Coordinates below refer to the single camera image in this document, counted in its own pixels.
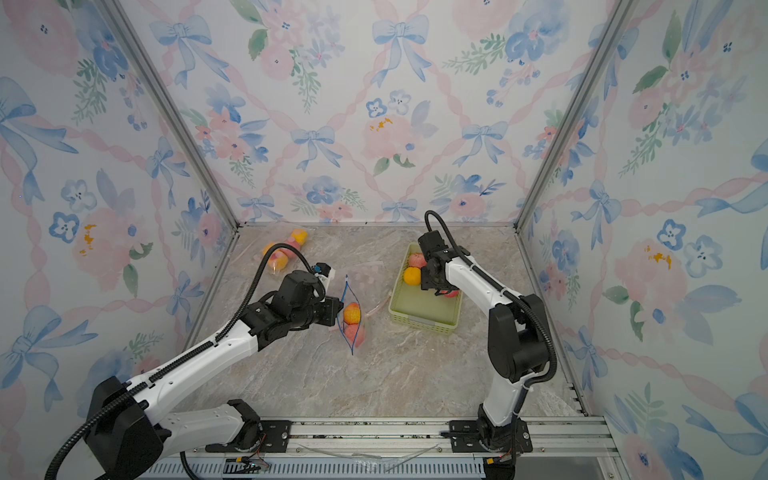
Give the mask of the blue zipper clear bag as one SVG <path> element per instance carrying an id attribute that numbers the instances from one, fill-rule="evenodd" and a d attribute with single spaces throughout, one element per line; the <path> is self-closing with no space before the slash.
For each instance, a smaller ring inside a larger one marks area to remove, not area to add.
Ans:
<path id="1" fill-rule="evenodd" d="M 349 353 L 354 356 L 366 340 L 366 331 L 362 305 L 349 275 L 344 278 L 341 302 L 343 307 L 337 315 L 337 328 Z"/>

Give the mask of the green plastic basket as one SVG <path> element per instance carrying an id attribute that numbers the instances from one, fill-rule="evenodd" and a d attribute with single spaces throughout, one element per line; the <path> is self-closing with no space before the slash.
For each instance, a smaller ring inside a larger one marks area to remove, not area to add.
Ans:
<path id="1" fill-rule="evenodd" d="M 463 296 L 461 293 L 453 297 L 437 296 L 433 290 L 407 284 L 404 274 L 409 267 L 409 257 L 420 253 L 416 242 L 405 250 L 388 305 L 390 319 L 415 329 L 450 335 L 459 324 Z"/>

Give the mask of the yellow peach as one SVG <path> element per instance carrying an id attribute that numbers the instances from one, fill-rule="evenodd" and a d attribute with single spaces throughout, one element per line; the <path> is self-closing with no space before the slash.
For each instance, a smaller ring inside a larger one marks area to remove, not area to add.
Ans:
<path id="1" fill-rule="evenodd" d="M 291 232 L 290 237 L 297 245 L 303 246 L 308 239 L 308 232 L 304 229 L 296 228 Z"/>
<path id="2" fill-rule="evenodd" d="M 289 260 L 290 258 L 285 256 L 281 252 L 281 249 L 277 249 L 270 255 L 267 262 L 267 266 L 272 272 L 277 273 L 286 268 L 287 264 L 289 263 Z"/>

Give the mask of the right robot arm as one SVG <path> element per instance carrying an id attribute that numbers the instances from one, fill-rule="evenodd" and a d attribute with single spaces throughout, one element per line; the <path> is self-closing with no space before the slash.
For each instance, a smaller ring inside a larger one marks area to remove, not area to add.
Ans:
<path id="1" fill-rule="evenodd" d="M 459 291 L 487 314 L 487 353 L 494 378 L 477 419 L 480 445 L 490 452 L 514 452 L 522 428 L 520 413 L 531 387 L 548 381 L 557 358 L 548 327 L 534 295 L 508 289 L 480 267 L 469 252 L 448 245 L 431 230 L 418 239 L 426 265 L 421 288 L 435 293 Z"/>

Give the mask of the pink zipper clear bag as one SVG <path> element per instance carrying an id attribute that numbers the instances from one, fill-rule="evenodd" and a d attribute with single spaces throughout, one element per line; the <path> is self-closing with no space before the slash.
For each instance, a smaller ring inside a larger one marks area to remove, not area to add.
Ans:
<path id="1" fill-rule="evenodd" d="M 309 232 L 304 227 L 277 224 L 272 227 L 246 227 L 229 261 L 247 274 L 259 270 L 265 275 L 282 275 L 293 269 L 312 271 L 312 263 L 304 257 L 309 243 Z"/>

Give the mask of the orange peach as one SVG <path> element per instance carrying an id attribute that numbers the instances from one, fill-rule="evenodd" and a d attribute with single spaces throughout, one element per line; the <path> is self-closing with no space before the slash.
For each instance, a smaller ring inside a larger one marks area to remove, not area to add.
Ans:
<path id="1" fill-rule="evenodd" d="M 348 326 L 359 325 L 362 320 L 360 305 L 357 302 L 352 302 L 347 305 L 343 310 L 342 320 L 344 324 Z"/>

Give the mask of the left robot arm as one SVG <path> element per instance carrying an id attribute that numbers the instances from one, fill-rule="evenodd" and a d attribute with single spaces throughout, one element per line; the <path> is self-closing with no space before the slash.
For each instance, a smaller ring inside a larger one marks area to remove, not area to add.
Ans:
<path id="1" fill-rule="evenodd" d="M 288 334 L 314 324 L 332 327 L 342 301 L 327 294 L 334 270 L 325 263 L 286 275 L 279 289 L 248 305 L 223 336 L 210 336 L 126 384 L 111 377 L 93 391 L 90 413 L 120 405 L 87 428 L 84 439 L 107 479 L 136 479 L 159 459 L 197 447 L 254 449 L 267 437 L 261 417 L 244 400 L 208 410 L 175 412 L 188 395 L 228 367 Z"/>

